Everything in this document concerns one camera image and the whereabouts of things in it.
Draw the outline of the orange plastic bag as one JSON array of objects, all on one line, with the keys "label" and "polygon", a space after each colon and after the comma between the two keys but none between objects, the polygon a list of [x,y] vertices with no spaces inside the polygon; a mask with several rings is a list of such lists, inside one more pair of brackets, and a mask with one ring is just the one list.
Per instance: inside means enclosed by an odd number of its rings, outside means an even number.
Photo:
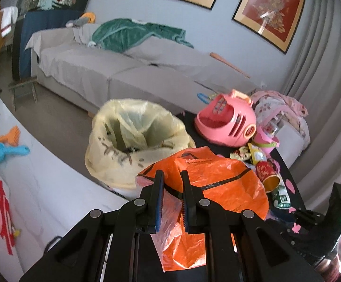
[{"label": "orange plastic bag", "polygon": [[181,171],[188,172],[191,184],[199,187],[205,198],[226,210],[240,213],[251,209],[261,219],[269,211],[267,194],[255,171],[241,161],[214,154],[207,146],[188,148],[151,164],[137,174],[137,186],[151,185],[157,170],[165,176],[164,198],[160,230],[151,237],[165,272],[206,263],[204,236],[187,234],[183,224]]}]

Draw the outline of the green white snack packet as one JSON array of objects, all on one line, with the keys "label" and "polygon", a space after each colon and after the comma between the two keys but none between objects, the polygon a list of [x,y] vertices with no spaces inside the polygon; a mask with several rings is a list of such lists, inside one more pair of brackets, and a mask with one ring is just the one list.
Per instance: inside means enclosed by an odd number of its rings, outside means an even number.
[{"label": "green white snack packet", "polygon": [[278,187],[271,193],[273,205],[277,209],[290,209],[291,200],[287,192],[286,186],[279,184]]}]

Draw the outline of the red yellow snack wrapper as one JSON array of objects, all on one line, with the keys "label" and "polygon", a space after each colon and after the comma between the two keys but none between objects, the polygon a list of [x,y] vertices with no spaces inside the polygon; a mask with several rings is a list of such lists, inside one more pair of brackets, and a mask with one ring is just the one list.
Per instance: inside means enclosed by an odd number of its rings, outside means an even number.
[{"label": "red yellow snack wrapper", "polygon": [[248,146],[242,146],[230,154],[231,159],[247,161],[251,159],[251,152]]}]

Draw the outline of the yellow lined trash bin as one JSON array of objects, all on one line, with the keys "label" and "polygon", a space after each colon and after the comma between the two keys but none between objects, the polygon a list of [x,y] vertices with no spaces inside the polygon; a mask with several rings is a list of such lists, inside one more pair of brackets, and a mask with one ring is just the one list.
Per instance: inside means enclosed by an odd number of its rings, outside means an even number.
[{"label": "yellow lined trash bin", "polygon": [[159,104],[111,99],[92,120],[85,166],[105,188],[133,199],[140,194],[135,182],[139,172],[193,147],[185,124]]}]

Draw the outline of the black cloth with pink shapes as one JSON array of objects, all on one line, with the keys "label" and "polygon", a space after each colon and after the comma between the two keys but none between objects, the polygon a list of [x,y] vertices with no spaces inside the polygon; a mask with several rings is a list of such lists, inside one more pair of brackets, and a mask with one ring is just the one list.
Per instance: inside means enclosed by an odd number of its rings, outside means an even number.
[{"label": "black cloth with pink shapes", "polygon": [[295,222],[296,208],[304,209],[302,198],[289,170],[277,151],[273,159],[278,162],[281,175],[291,196],[290,209],[275,209],[271,195],[265,193],[255,171],[245,163],[229,157],[232,149],[210,144],[202,138],[194,126],[195,114],[189,111],[178,118],[185,124],[188,134],[195,141],[195,148],[188,148],[169,158],[145,166],[136,177],[136,184],[144,187],[152,183],[157,170],[165,175],[165,193],[160,231],[145,241],[153,245],[153,256],[148,261],[157,267],[163,281],[203,281],[205,246],[202,235],[188,235],[181,213],[183,184],[180,172],[188,172],[192,185],[200,187],[204,196],[218,202],[225,209],[240,213],[253,210],[268,222],[286,227],[291,235],[306,234],[307,231]]}]

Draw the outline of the pink toy carrier case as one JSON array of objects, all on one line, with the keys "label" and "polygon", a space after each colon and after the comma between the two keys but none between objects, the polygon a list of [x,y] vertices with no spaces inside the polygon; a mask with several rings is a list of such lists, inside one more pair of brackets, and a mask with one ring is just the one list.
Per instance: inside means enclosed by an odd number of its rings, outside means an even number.
[{"label": "pink toy carrier case", "polygon": [[210,143],[232,148],[244,146],[257,131],[251,98],[235,89],[218,94],[195,117],[195,128]]}]

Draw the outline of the pink toy bucket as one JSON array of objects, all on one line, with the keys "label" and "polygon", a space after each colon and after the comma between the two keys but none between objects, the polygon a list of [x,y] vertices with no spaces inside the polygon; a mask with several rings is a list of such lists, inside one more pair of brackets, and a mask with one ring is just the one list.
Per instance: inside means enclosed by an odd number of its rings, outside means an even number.
[{"label": "pink toy bucket", "polygon": [[267,157],[271,152],[280,145],[280,141],[276,136],[268,136],[261,127],[257,127],[256,133],[251,139],[251,143],[258,146]]}]

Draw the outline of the pink clothes pile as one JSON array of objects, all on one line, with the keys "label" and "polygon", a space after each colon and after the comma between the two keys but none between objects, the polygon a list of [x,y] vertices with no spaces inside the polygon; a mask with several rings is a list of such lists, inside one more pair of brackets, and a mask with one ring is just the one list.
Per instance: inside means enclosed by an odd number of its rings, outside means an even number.
[{"label": "pink clothes pile", "polygon": [[285,120],[301,135],[302,150],[310,144],[306,107],[296,99],[273,90],[261,90],[250,96],[257,118],[257,125],[264,127],[272,119],[285,117]]}]

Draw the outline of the orange toy rake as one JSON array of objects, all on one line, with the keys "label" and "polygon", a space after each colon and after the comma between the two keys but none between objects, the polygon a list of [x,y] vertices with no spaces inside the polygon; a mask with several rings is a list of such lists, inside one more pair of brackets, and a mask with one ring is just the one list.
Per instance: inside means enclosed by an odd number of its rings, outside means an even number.
[{"label": "orange toy rake", "polygon": [[18,146],[19,139],[20,139],[20,129],[16,125],[12,127],[7,134],[0,136],[0,143],[8,144],[10,146]]}]

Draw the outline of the blue toy scoop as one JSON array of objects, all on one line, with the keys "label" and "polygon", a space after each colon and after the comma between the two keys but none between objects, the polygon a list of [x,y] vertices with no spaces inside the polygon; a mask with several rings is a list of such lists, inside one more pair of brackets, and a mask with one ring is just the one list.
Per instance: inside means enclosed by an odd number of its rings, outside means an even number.
[{"label": "blue toy scoop", "polygon": [[26,156],[28,154],[30,154],[30,149],[28,146],[6,146],[3,143],[0,143],[0,163],[6,159],[6,156]]}]

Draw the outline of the grey covered sofa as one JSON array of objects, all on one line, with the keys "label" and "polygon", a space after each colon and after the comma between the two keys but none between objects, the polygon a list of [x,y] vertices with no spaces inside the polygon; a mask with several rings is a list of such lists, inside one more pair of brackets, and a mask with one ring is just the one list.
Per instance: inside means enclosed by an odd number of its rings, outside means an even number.
[{"label": "grey covered sofa", "polygon": [[26,43],[38,83],[96,113],[111,99],[141,99],[174,114],[198,113],[205,95],[260,88],[246,75],[209,54],[154,36],[125,53],[87,44],[96,24],[35,32]]}]

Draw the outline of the small wooden stool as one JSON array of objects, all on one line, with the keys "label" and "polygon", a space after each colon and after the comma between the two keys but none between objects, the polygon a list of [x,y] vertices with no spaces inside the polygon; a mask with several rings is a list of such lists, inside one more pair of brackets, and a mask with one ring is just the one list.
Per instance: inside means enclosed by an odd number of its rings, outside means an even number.
[{"label": "small wooden stool", "polygon": [[11,92],[12,98],[12,107],[13,110],[16,110],[16,100],[18,98],[31,95],[34,99],[34,102],[38,102],[38,96],[36,92],[36,77],[25,78],[20,81],[11,82],[8,85],[8,90]]}]

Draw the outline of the green blanket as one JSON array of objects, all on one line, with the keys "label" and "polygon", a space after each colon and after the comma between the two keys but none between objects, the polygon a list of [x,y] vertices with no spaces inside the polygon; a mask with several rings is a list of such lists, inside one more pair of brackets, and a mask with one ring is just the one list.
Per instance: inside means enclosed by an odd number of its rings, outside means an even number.
[{"label": "green blanket", "polygon": [[152,36],[193,48],[193,45],[186,41],[184,29],[124,18],[104,22],[93,32],[88,45],[123,53],[137,47]]}]

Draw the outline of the grey orange plush toy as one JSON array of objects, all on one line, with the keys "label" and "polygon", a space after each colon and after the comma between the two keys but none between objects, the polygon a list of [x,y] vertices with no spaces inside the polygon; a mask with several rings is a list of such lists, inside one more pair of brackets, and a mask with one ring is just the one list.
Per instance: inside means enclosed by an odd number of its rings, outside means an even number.
[{"label": "grey orange plush toy", "polygon": [[75,20],[69,20],[66,23],[66,28],[81,27],[85,24],[95,23],[96,15],[93,12],[83,13],[81,17]]}]

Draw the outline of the right red framed picture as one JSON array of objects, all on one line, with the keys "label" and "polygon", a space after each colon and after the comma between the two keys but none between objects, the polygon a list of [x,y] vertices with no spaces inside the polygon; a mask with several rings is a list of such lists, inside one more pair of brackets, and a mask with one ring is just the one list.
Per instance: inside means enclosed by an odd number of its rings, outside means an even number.
[{"label": "right red framed picture", "polygon": [[286,54],[304,6],[305,0],[240,0],[232,20]]}]

